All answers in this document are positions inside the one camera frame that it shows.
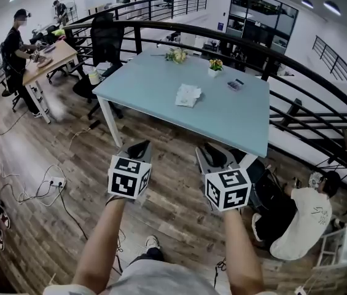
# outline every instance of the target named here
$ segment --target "black shirt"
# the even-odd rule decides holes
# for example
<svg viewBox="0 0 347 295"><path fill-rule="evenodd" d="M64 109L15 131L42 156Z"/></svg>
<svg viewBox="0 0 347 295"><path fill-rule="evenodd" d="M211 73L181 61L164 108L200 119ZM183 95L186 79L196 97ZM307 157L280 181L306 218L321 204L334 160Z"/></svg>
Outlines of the black shirt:
<svg viewBox="0 0 347 295"><path fill-rule="evenodd" d="M3 51L6 56L6 62L8 67L4 67L5 71L22 73L26 68L26 59L16 56L15 51L23 46L23 41L20 36L20 32L11 28L4 41Z"/></svg>
<svg viewBox="0 0 347 295"><path fill-rule="evenodd" d="M67 9L67 7L65 6L65 4L59 3L57 8L56 8L56 15L57 15L57 17L59 17L60 15L63 15L64 11L66 9Z"/></svg>

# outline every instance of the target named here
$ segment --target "man in black shirt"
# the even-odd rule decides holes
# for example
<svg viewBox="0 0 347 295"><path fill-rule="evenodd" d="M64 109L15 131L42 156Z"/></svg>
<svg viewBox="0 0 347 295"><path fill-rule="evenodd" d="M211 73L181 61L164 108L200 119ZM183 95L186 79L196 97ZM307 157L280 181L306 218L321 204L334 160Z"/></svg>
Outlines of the man in black shirt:
<svg viewBox="0 0 347 295"><path fill-rule="evenodd" d="M26 26L29 16L30 14L27 14L25 9L17 10L14 15L14 25L8 32L5 41L0 45L0 51L2 55L2 65L6 73L8 91L10 93L18 92L24 99L28 109L34 114L34 117L39 118L42 114L34 104L26 87L23 86L26 60L35 59L33 54L30 55L25 51L37 49L34 45L24 44L19 32L20 26ZM39 56L38 61L41 62L43 60L45 60L45 57Z"/></svg>
<svg viewBox="0 0 347 295"><path fill-rule="evenodd" d="M53 5L56 9L56 17L57 17L57 23L62 23L64 26L67 25L69 18L67 15L67 7L65 6L65 4L60 3L59 0L56 0L55 2L53 2Z"/></svg>

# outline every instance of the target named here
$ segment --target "chair backrest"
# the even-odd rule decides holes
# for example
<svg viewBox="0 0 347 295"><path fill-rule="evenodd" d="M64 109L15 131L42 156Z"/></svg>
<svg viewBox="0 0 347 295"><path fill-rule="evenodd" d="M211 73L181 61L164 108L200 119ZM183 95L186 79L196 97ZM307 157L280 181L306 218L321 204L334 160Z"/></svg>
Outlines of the chair backrest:
<svg viewBox="0 0 347 295"><path fill-rule="evenodd" d="M124 37L123 27L114 27L113 14L102 13L97 15L92 23L90 36L93 43L93 65L108 61L113 65L122 65L120 50Z"/></svg>

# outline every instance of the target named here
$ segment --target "yellow flowers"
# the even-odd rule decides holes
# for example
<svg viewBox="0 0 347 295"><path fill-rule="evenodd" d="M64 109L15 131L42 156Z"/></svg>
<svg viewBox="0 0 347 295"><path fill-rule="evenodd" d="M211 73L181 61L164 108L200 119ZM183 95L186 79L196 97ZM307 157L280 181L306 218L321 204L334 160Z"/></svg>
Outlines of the yellow flowers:
<svg viewBox="0 0 347 295"><path fill-rule="evenodd" d="M215 70L215 71L222 70L223 62L221 60L214 59L214 60L209 60L209 62L210 62L210 69Z"/></svg>
<svg viewBox="0 0 347 295"><path fill-rule="evenodd" d="M169 52L165 55L165 59L175 63L183 63L187 58L187 52L181 48L170 48Z"/></svg>

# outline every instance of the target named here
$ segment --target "white container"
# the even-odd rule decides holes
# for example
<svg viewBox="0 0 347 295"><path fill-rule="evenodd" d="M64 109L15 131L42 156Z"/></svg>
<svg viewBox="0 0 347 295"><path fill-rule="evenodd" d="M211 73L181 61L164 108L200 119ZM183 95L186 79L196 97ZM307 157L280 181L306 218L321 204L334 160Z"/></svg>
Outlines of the white container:
<svg viewBox="0 0 347 295"><path fill-rule="evenodd" d="M99 74L96 68L93 68L93 71L88 74L88 78L92 85L97 85L100 83Z"/></svg>
<svg viewBox="0 0 347 295"><path fill-rule="evenodd" d="M216 77L216 76L218 76L219 74L220 74L220 72L221 71L219 71L219 70L217 70L217 71L215 71L215 70L213 70L213 69L208 69L208 71L209 71L209 75L211 76L211 77Z"/></svg>

